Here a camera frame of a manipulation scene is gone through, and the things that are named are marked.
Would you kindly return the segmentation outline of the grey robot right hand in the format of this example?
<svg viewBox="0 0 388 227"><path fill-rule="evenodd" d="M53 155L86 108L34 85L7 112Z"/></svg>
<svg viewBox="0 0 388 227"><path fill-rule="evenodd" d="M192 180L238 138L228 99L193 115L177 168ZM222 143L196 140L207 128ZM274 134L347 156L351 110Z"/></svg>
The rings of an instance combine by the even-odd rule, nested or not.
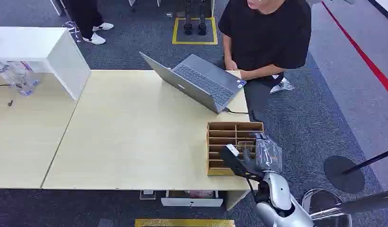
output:
<svg viewBox="0 0 388 227"><path fill-rule="evenodd" d="M282 149L264 133L257 132L254 135L255 142L241 147L246 165L256 171L282 172Z"/></svg>

